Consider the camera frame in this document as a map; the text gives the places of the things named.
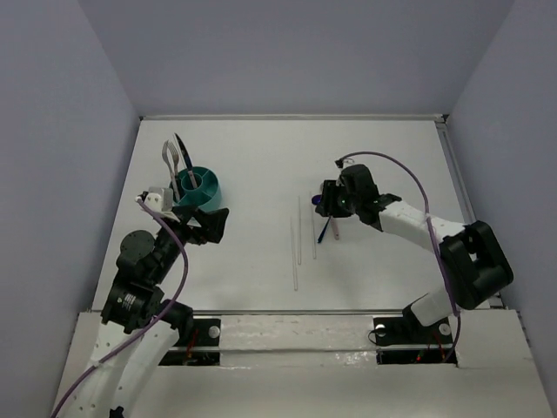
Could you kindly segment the teal handled knife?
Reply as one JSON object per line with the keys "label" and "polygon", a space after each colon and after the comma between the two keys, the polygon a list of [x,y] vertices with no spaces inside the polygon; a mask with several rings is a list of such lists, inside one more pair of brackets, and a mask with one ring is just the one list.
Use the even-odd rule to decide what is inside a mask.
{"label": "teal handled knife", "polygon": [[192,162],[191,162],[191,157],[190,157],[190,155],[189,155],[189,152],[187,151],[187,149],[186,149],[186,147],[185,147],[184,141],[180,138],[180,136],[179,136],[177,133],[174,133],[174,137],[175,137],[175,139],[176,139],[176,141],[177,141],[178,148],[179,148],[180,153],[181,153],[181,155],[182,155],[182,158],[183,158],[185,167],[186,167],[188,170],[191,170],[192,167],[193,167],[193,164],[192,164]]}

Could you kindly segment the pink handled fork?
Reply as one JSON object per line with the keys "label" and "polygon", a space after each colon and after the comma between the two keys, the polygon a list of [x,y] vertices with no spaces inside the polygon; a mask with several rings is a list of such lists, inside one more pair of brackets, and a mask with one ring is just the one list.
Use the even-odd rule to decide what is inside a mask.
{"label": "pink handled fork", "polygon": [[168,141],[169,140],[166,140],[163,144],[162,159],[163,159],[164,163],[167,165],[167,168],[169,170],[169,174],[170,174],[170,178],[171,178],[171,187],[172,187],[173,193],[174,193],[174,199],[175,199],[176,202],[179,202],[181,196],[180,196],[179,187],[178,187],[178,175],[175,175],[174,171],[173,171],[172,158],[171,158],[171,154],[168,150],[168,145],[167,145]]}
{"label": "pink handled fork", "polygon": [[178,164],[179,164],[178,150],[177,150],[176,146],[170,141],[167,142],[167,145],[168,145],[168,150],[169,150],[169,152],[171,154],[171,158],[172,158],[174,174],[178,175],[178,173],[179,173],[179,169],[178,169]]}

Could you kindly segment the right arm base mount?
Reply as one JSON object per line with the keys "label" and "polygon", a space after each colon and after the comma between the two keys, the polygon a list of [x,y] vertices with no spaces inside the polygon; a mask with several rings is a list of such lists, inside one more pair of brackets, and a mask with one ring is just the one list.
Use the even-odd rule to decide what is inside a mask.
{"label": "right arm base mount", "polygon": [[457,365],[456,336],[447,317],[423,326],[409,308],[399,316],[374,318],[366,335],[379,365]]}

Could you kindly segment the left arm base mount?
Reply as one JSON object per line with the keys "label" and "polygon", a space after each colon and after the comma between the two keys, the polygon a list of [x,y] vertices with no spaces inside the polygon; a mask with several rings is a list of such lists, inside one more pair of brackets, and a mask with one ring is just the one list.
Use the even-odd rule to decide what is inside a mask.
{"label": "left arm base mount", "polygon": [[163,321],[178,330],[178,341],[158,363],[160,367],[220,365],[220,318],[195,317],[191,307],[177,302]]}

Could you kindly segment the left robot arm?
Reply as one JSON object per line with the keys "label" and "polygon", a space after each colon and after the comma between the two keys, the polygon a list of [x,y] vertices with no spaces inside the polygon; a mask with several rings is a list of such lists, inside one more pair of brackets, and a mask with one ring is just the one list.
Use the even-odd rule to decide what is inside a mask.
{"label": "left robot arm", "polygon": [[189,272],[185,247],[219,243],[230,212],[195,206],[161,212],[136,201],[160,229],[156,235],[137,230],[121,242],[91,357],[54,417],[131,416],[169,349],[195,334],[192,309],[178,302]]}

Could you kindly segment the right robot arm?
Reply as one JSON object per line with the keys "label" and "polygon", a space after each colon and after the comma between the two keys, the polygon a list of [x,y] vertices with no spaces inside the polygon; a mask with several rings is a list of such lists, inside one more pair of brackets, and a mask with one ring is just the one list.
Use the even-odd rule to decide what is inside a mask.
{"label": "right robot arm", "polygon": [[393,324],[370,331],[371,343],[379,347],[424,344],[437,323],[474,310],[513,282],[513,270],[490,225],[440,219],[427,208],[382,193],[365,165],[348,166],[337,179],[325,180],[312,204],[324,218],[357,216],[364,225],[431,252],[438,262],[442,287],[407,305]]}

